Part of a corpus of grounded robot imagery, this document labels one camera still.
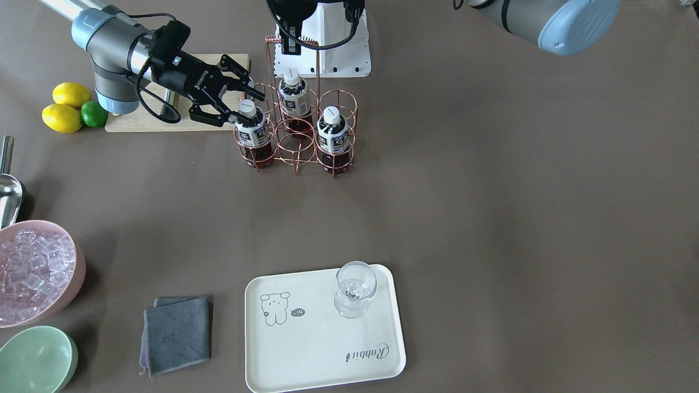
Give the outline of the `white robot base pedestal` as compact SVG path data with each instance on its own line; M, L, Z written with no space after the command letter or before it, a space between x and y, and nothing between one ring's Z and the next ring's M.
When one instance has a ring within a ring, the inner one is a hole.
M370 75L371 59L367 12L360 16L354 38L342 47L315 51L302 48L301 55L283 55L277 25L273 58L273 74L281 78L287 69L296 69L302 77L360 78ZM347 37L350 23L345 20L342 3L320 3L315 13L305 20L301 40L312 46L330 45Z

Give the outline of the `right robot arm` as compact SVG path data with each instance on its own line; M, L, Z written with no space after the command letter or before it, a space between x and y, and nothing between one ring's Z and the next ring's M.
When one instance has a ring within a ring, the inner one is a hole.
M191 30L175 18L152 30L106 1L44 4L72 23L73 41L91 55L98 102L112 114L130 114L140 106L150 111L142 97L148 82L189 99L189 118L215 127L252 122L252 115L225 104L225 93L265 99L248 70L229 55L208 64L184 52Z

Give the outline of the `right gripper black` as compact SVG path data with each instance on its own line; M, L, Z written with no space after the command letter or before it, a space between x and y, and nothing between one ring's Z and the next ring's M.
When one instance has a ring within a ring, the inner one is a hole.
M193 103L189 108L192 121L223 127L225 123L241 123L250 126L253 117L235 110L222 114L210 114L200 105L211 105L217 110L228 110L222 96L237 91L244 99L265 100L265 93L255 88L249 70L228 54L220 57L218 67L182 50L191 28L180 21L166 25L144 36L147 49L149 80L177 94L188 97Z

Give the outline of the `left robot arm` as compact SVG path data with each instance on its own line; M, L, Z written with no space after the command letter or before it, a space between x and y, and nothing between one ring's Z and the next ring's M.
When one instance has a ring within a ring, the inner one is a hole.
M305 20L316 11L319 1L267 1L282 43L282 54L300 55L302 49L331 50L348 43L359 29L364 1L343 1L345 20L350 24L347 37L329 45L312 46L302 42ZM535 43L540 50L558 56L576 55L594 45L609 29L621 7L620 1L454 1L478 10L503 30Z

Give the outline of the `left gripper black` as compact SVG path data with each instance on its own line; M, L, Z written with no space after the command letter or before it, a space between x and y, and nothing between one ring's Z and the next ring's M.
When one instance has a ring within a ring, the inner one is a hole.
M302 27L305 20L310 18L320 3L342 3L345 20L351 25L350 31L343 40L330 45L312 46L303 42ZM364 1L267 1L267 7L278 27L283 55L301 55L302 48L315 51L332 50L350 42L356 35L360 16L365 10Z

